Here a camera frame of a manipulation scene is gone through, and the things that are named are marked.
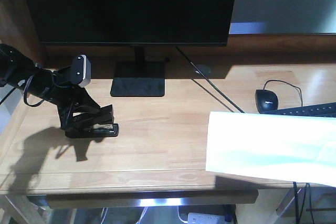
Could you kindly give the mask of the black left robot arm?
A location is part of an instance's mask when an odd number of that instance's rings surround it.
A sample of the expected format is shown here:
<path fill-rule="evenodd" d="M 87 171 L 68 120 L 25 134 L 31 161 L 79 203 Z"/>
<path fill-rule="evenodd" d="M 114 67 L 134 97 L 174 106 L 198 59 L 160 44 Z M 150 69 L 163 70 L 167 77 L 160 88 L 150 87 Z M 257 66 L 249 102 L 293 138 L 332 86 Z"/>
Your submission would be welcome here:
<path fill-rule="evenodd" d="M 85 89 L 91 80 L 91 63 L 76 56 L 71 66 L 51 71 L 42 68 L 16 48 L 1 44 L 1 86 L 8 84 L 57 106 L 61 128 L 72 126 L 73 113 L 97 114 L 101 107 Z"/>

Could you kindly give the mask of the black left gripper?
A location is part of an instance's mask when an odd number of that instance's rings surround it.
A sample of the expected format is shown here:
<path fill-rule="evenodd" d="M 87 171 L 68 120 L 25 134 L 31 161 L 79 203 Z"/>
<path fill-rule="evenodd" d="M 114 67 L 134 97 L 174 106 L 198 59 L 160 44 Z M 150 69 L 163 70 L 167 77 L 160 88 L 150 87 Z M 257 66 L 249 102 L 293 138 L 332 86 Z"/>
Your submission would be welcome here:
<path fill-rule="evenodd" d="M 96 124 L 101 107 L 85 88 L 70 80 L 70 68 L 51 74 L 51 103 L 57 106 L 63 130 L 83 130 Z"/>

